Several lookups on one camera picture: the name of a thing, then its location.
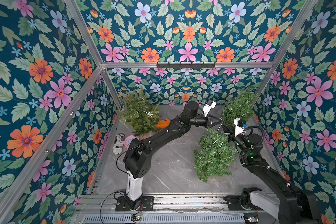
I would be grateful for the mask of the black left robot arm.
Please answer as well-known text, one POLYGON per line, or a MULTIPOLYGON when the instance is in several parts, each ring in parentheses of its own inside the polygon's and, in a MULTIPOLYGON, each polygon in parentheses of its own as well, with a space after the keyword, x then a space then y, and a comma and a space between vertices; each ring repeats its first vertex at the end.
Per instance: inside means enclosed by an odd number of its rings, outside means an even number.
POLYGON ((210 110, 215 106, 216 102, 211 100, 202 108, 199 103, 190 101, 184 106, 182 113, 172 119, 167 127, 148 138, 132 140, 123 159, 124 173, 127 174, 128 180, 126 192, 119 199, 121 205, 127 206, 132 211, 142 209, 143 177, 151 168, 153 155, 169 142, 182 137, 192 126, 208 128, 219 124, 221 122, 219 118, 209 115, 210 110))

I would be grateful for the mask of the thin wire string light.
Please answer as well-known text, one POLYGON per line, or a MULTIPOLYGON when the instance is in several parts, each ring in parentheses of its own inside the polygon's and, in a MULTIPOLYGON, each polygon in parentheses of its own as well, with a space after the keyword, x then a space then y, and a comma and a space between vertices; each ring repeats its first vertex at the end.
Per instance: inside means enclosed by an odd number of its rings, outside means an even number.
POLYGON ((223 132, 222 125, 217 130, 209 128, 198 141, 201 147, 201 163, 212 169, 228 169, 235 161, 237 150, 229 137, 223 132))

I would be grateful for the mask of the dark green tree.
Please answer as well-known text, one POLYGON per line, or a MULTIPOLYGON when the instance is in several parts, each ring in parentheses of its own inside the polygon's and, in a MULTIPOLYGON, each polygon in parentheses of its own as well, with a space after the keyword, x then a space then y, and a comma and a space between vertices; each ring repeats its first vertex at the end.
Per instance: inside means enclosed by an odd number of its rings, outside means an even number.
POLYGON ((214 129, 207 132, 198 140, 200 148, 195 148, 195 170, 198 178, 207 183, 210 178, 231 176, 232 164, 238 154, 236 148, 228 142, 227 135, 214 129))
POLYGON ((242 90, 236 98, 230 99, 222 111, 222 120, 226 125, 233 125, 234 119, 248 121, 253 117, 253 100, 256 94, 250 90, 242 90))

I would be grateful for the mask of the light green fern christmas tree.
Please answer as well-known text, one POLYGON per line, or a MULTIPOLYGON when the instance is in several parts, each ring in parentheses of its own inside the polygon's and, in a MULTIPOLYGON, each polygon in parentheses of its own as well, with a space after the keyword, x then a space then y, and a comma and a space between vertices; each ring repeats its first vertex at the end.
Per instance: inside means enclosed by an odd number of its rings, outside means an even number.
POLYGON ((160 120, 159 105, 154 105, 149 100, 149 95, 142 89, 136 89, 125 94, 122 99, 123 110, 121 122, 132 127, 135 136, 144 136, 156 132, 156 125, 160 120))

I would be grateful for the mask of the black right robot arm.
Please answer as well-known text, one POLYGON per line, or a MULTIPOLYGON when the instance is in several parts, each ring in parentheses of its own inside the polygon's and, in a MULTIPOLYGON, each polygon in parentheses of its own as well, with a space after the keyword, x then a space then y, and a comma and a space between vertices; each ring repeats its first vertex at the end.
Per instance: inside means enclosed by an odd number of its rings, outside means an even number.
POLYGON ((262 180, 276 195, 270 197, 260 193, 259 189, 245 189, 243 206, 259 207, 281 224, 322 223, 315 195, 286 180, 261 156, 264 129, 260 126, 244 128, 236 124, 223 125, 223 131, 228 135, 228 140, 240 149, 239 161, 242 166, 262 180))

